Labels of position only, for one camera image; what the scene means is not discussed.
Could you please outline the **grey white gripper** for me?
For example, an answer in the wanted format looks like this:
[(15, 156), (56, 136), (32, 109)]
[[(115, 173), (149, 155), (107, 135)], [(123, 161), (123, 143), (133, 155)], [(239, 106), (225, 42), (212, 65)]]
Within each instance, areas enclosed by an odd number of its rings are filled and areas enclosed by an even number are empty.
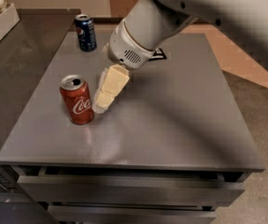
[(132, 35), (125, 19), (121, 20), (111, 34), (108, 42), (108, 58), (118, 64), (106, 68), (100, 77), (98, 89), (92, 101), (92, 110), (95, 113), (104, 113), (112, 105), (129, 81), (128, 69), (139, 69), (154, 54), (156, 46), (148, 43), (142, 44), (139, 41), (140, 34), (137, 33), (137, 35), (138, 38)]

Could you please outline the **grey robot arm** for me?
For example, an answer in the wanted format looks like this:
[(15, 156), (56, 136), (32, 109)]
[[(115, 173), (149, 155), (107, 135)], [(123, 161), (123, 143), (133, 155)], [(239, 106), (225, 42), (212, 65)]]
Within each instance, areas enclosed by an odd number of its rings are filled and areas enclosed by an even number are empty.
[(100, 76), (92, 110), (106, 112), (129, 72), (198, 19), (214, 25), (268, 72), (268, 0), (138, 0), (105, 47), (113, 64)]

